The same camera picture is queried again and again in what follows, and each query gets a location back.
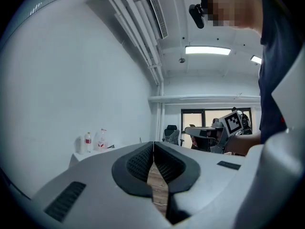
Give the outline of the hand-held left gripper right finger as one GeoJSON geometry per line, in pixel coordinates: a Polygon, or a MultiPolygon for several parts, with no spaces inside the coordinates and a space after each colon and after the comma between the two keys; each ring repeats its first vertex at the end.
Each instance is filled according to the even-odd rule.
{"type": "Polygon", "coordinates": [[[177,224],[190,214],[178,208],[174,195],[190,190],[200,177],[201,168],[195,160],[160,142],[154,143],[154,163],[168,186],[166,218],[177,224]]]}

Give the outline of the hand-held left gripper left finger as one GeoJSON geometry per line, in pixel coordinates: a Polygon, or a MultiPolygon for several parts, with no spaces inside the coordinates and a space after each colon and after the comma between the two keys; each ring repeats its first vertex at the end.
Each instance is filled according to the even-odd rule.
{"type": "Polygon", "coordinates": [[[147,184],[153,165],[153,147],[153,142],[140,144],[114,162],[112,178],[125,193],[143,198],[153,197],[153,190],[147,184]]]}

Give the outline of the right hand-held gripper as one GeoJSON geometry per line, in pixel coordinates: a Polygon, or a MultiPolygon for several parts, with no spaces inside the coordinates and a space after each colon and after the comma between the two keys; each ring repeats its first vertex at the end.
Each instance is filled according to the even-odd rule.
{"type": "Polygon", "coordinates": [[[186,127],[185,133],[204,139],[199,147],[206,152],[224,154],[229,139],[243,130],[237,111],[221,118],[214,118],[210,127],[186,127]]]}

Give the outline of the person's right hand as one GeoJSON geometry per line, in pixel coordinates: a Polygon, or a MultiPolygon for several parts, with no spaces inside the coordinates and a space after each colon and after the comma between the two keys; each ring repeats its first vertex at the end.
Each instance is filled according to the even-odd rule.
{"type": "Polygon", "coordinates": [[[204,151],[204,152],[211,152],[210,145],[209,145],[209,139],[193,136],[191,149],[204,151]]]}

